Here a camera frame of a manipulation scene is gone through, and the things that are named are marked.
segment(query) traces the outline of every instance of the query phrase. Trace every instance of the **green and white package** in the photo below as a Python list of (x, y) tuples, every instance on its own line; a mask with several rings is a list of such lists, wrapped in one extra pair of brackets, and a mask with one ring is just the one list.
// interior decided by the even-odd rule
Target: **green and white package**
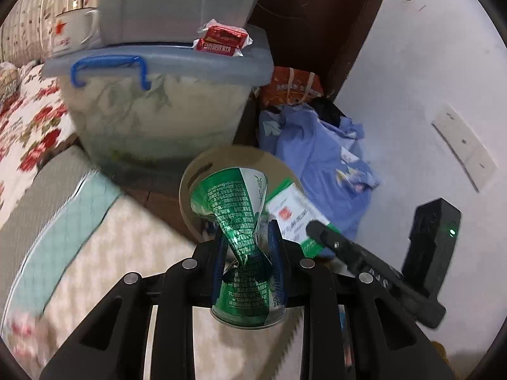
[(236, 262), (227, 267), (219, 299), (212, 312), (220, 320), (243, 328), (266, 327), (283, 317), (272, 267), (259, 248), (259, 217), (267, 192), (266, 176), (251, 168), (227, 168), (198, 184), (192, 210), (219, 223)]
[(288, 179), (270, 196), (265, 210), (268, 214), (267, 221), (277, 220), (282, 237), (299, 243), (305, 257), (314, 258), (323, 250), (306, 234), (306, 226), (310, 221), (318, 220), (336, 231), (324, 214)]

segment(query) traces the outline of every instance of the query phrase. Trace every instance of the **floral bedsheet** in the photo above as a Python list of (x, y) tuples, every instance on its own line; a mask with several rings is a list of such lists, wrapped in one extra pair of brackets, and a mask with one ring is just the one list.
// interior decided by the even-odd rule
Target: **floral bedsheet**
[(42, 65), (31, 70), (0, 117), (0, 228), (31, 186), (41, 155), (75, 132), (57, 80), (41, 71)]

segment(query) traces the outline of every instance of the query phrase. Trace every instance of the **red logo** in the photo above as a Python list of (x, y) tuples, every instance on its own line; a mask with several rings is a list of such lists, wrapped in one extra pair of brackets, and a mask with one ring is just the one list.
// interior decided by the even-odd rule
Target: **red logo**
[(283, 209), (281, 209), (279, 212), (278, 212), (278, 216), (283, 220), (283, 221), (287, 221), (288, 219), (291, 218), (292, 216), (292, 211), (290, 211), (288, 209), (287, 206), (285, 206)]
[(61, 22), (60, 20), (58, 20), (58, 24), (55, 26), (55, 34), (60, 35), (63, 32), (63, 29), (66, 24), (67, 24), (66, 22)]

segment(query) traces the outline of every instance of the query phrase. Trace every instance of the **teal fabric edge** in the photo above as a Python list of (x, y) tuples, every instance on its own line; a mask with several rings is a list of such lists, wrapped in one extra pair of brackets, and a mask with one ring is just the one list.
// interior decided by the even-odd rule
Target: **teal fabric edge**
[(82, 178), (27, 252), (11, 286), (0, 333), (11, 312), (44, 312), (68, 266), (121, 195), (120, 188), (98, 171)]

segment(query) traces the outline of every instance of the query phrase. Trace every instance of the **red star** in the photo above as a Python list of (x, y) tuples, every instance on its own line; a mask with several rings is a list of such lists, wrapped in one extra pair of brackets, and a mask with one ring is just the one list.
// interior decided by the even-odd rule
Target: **red star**
[(55, 26), (55, 34), (56, 35), (60, 35), (63, 31), (63, 28), (65, 27), (67, 23), (66, 22), (61, 22), (60, 20), (58, 21), (58, 24)]

